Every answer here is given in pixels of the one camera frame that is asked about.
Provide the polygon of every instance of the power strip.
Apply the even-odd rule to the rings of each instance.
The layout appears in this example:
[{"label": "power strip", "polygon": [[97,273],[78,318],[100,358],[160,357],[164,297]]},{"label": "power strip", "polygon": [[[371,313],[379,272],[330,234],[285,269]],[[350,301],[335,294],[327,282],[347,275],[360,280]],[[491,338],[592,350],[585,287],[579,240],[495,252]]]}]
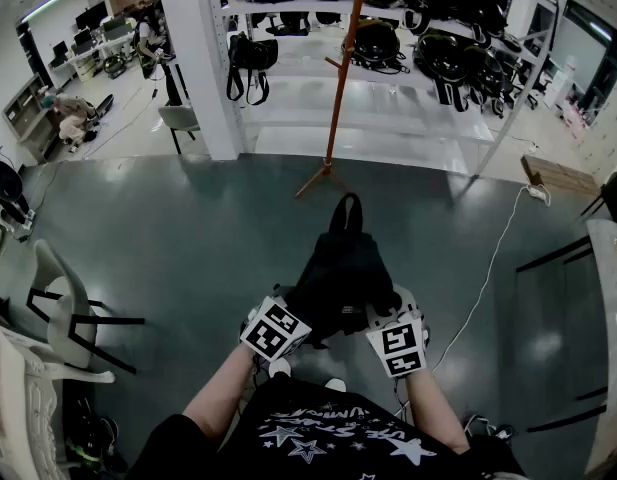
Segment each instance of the power strip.
[{"label": "power strip", "polygon": [[543,188],[545,192],[539,190],[538,187],[528,185],[528,193],[536,199],[541,199],[544,203],[546,203],[546,206],[550,206],[550,192],[548,192],[548,189],[543,185],[539,185],[539,187]]}]

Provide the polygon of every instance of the white sneaker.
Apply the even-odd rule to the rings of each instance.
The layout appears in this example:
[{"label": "white sneaker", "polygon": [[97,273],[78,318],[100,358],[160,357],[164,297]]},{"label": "white sneaker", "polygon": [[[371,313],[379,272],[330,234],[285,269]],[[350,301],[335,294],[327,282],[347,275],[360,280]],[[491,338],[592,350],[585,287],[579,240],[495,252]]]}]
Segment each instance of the white sneaker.
[{"label": "white sneaker", "polygon": [[283,372],[290,377],[290,363],[283,357],[273,361],[268,367],[268,374],[270,375],[270,378],[274,377],[278,372]]},{"label": "white sneaker", "polygon": [[326,387],[335,391],[341,391],[342,393],[346,392],[346,383],[341,379],[330,379],[326,383]]}]

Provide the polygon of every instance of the white pillar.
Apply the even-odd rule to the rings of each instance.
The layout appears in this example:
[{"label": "white pillar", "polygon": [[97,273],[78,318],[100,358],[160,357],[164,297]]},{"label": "white pillar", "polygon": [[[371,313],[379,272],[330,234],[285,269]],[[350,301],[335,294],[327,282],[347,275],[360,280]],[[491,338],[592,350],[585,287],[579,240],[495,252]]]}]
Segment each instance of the white pillar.
[{"label": "white pillar", "polygon": [[506,31],[515,37],[527,35],[536,8],[536,0],[512,0],[510,11],[508,12],[508,27],[506,27]]},{"label": "white pillar", "polygon": [[213,160],[234,160],[243,151],[239,108],[226,97],[225,35],[219,0],[162,0],[201,133]]}]

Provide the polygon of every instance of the office chair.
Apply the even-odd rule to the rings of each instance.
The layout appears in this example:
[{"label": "office chair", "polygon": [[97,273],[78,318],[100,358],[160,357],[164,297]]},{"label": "office chair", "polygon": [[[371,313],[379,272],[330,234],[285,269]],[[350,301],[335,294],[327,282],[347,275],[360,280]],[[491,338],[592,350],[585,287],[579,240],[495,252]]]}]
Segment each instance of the office chair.
[{"label": "office chair", "polygon": [[[48,323],[46,338],[53,351],[68,365],[88,368],[92,354],[132,374],[137,370],[111,356],[95,345],[97,325],[143,324],[144,318],[101,317],[92,307],[104,307],[103,302],[89,300],[83,283],[77,274],[51,249],[45,240],[35,243],[37,269],[28,292],[26,306]],[[63,278],[68,285],[68,294],[48,292],[50,284]],[[35,305],[35,297],[57,301],[50,314]]]},{"label": "office chair", "polygon": [[158,111],[159,115],[164,120],[164,124],[170,128],[172,140],[177,148],[177,154],[181,155],[181,149],[179,148],[179,142],[177,141],[175,131],[187,132],[190,138],[195,140],[195,136],[192,132],[199,131],[200,128],[194,110],[190,107],[178,106],[160,107]]},{"label": "office chair", "polygon": [[601,202],[592,211],[590,216],[592,217],[605,204],[608,207],[610,217],[617,223],[617,172],[610,175],[608,181],[601,186],[601,192],[599,193],[597,199],[590,203],[586,209],[581,212],[580,217],[583,217],[584,214],[586,214],[588,210],[590,210],[598,201]]}]

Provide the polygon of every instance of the coat rack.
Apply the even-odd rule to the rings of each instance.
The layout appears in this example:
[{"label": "coat rack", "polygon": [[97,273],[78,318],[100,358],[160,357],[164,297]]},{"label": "coat rack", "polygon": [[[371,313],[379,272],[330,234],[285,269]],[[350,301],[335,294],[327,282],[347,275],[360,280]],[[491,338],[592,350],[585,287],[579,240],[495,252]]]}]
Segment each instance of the coat rack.
[{"label": "coat rack", "polygon": [[313,184],[317,183],[322,178],[330,177],[335,183],[337,183],[344,192],[350,192],[343,181],[335,174],[332,168],[332,150],[335,147],[335,135],[337,133],[337,124],[339,122],[339,111],[341,110],[341,101],[344,96],[344,88],[346,87],[346,79],[348,78],[348,67],[350,66],[350,60],[352,59],[353,51],[355,50],[355,37],[357,36],[357,28],[359,25],[359,18],[361,16],[361,7],[364,0],[355,0],[352,6],[352,15],[350,17],[350,26],[348,27],[348,36],[346,39],[346,48],[344,50],[344,57],[341,64],[326,57],[326,62],[329,62],[339,70],[339,83],[337,84],[337,94],[335,96],[335,106],[332,111],[332,122],[330,123],[330,135],[328,137],[328,150],[326,151],[326,158],[324,158],[324,166],[317,171],[309,181],[306,183],[299,192],[295,194],[295,198],[300,198],[306,190],[308,190]]}]

